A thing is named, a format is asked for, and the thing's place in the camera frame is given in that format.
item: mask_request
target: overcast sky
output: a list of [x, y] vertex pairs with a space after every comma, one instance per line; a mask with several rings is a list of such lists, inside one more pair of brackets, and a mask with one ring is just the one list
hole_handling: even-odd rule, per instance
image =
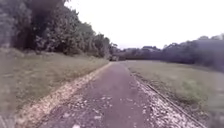
[[119, 48], [162, 48], [224, 32], [223, 0], [71, 0], [66, 5]]

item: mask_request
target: path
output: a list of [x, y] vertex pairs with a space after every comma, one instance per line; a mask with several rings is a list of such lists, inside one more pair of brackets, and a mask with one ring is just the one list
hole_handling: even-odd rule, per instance
[[38, 128], [195, 128], [158, 94], [113, 64], [54, 110]]

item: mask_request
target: dry grass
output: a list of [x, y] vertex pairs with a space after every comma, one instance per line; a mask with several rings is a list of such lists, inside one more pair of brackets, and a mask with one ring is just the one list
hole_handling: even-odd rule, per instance
[[60, 54], [0, 52], [0, 114], [17, 112], [24, 104], [39, 100], [63, 82], [105, 65], [94, 57]]
[[190, 109], [203, 113], [224, 110], [224, 74], [204, 67], [172, 64], [158, 61], [125, 61], [132, 72], [149, 81], [168, 97]]

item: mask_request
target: forest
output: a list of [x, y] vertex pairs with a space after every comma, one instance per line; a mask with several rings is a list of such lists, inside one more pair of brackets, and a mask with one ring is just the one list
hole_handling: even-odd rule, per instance
[[211, 38], [202, 36], [197, 40], [172, 43], [158, 49], [155, 46], [120, 50], [121, 60], [161, 60], [166, 62], [196, 64], [224, 69], [224, 35]]
[[110, 56], [112, 45], [78, 12], [64, 6], [66, 0], [3, 0], [0, 2], [0, 46], [22, 51], [59, 52], [66, 55]]

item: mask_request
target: grass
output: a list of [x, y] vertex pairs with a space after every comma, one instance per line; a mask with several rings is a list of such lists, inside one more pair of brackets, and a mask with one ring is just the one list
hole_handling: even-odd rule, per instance
[[17, 112], [57, 89], [63, 82], [105, 65], [104, 59], [56, 53], [0, 51], [0, 113]]
[[224, 110], [224, 74], [204, 67], [159, 61], [125, 61], [132, 72], [201, 118]]

